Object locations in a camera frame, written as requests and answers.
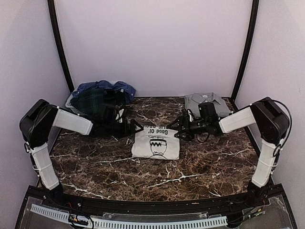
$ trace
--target blue plaid shirt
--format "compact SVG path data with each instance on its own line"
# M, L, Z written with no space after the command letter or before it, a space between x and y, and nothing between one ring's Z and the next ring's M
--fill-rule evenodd
M124 83L123 81L118 81L114 85L112 85L106 80L101 80L99 82L80 84L79 87L77 88L77 91L72 92L72 96L73 98L76 98L83 91L86 91L91 88L113 89L115 91L120 91L121 89L123 89L125 93L126 103L131 102L134 99L134 95L135 95L135 89L132 86L128 85L127 83Z

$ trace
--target gray shirt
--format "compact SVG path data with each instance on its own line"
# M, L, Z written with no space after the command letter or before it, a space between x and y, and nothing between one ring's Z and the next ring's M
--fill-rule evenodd
M195 117L200 117L198 105L212 102L219 117L227 117L231 111L225 101L215 93L194 93L184 96L185 108L190 109Z

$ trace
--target white cable tie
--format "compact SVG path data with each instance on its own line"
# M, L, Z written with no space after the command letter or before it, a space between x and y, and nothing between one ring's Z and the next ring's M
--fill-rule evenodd
M261 159L258 159L258 161L261 162L263 165L268 166L268 167L276 167L277 166L277 165L275 165L275 166L268 165L267 163L265 163Z

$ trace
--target white backdrop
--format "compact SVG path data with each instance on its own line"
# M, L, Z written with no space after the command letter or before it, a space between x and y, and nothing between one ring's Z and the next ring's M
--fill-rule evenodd
M137 96L230 96L251 0L57 0L74 85L131 84Z
M61 106L69 95L47 1L0 0L0 79L0 229L13 229L38 180L19 121L39 99Z

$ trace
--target white t-shirt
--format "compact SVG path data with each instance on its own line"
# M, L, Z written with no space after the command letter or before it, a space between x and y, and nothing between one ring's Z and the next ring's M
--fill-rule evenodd
M178 160L180 142L174 137L176 133L176 130L167 129L165 126L144 126L144 130L135 134L132 156Z

